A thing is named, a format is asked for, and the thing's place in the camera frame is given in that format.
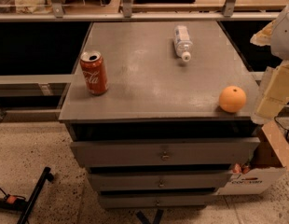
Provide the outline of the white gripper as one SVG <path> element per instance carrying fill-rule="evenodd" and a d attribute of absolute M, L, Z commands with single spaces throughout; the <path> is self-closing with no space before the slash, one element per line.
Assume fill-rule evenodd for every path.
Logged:
<path fill-rule="evenodd" d="M 250 43 L 259 47 L 271 46 L 271 53 L 289 61 L 289 4 L 276 21 L 271 21 L 254 34 Z M 262 119 L 273 119 L 289 103 L 289 62 L 276 68 L 267 67 L 260 83 L 255 114 Z"/>

